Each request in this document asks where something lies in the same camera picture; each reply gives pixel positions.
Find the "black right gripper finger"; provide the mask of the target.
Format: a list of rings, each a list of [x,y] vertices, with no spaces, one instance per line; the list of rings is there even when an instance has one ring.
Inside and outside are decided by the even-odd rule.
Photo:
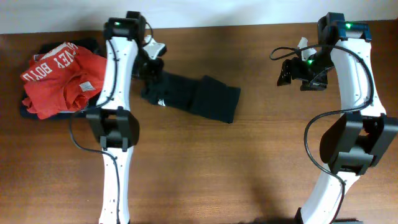
[[[280,75],[277,80],[277,86],[284,86],[291,84],[292,76],[290,72],[290,64],[291,64],[290,59],[287,59],[283,62]]]
[[[301,91],[323,91],[326,90],[328,84],[327,76],[318,77],[310,82],[302,82]]]

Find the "dark green t-shirt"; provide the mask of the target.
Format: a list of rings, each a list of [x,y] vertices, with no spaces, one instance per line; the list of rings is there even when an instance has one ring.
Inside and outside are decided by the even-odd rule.
[[[232,123],[240,92],[239,87],[228,86],[207,75],[197,80],[162,72],[159,80],[146,82],[141,97],[152,105]]]

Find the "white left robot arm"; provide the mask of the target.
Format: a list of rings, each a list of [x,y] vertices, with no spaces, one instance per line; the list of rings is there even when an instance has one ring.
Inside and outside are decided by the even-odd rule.
[[[104,25],[106,71],[98,101],[86,112],[104,162],[103,204],[100,223],[129,223],[129,169],[138,143],[140,125],[131,113],[133,78],[157,81],[164,66],[165,44],[156,42],[145,17],[136,11],[111,17]]]

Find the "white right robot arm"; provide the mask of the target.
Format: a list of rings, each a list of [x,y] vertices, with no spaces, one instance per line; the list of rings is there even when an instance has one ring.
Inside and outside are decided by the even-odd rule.
[[[397,136],[397,119],[383,107],[371,68],[371,32],[367,24],[347,21],[329,12],[317,24],[318,42],[301,39],[288,47],[277,84],[301,81],[303,91],[327,87],[327,74],[338,77],[341,108],[338,120],[320,140],[317,183],[294,221],[299,224],[336,223],[349,188],[376,166]]]

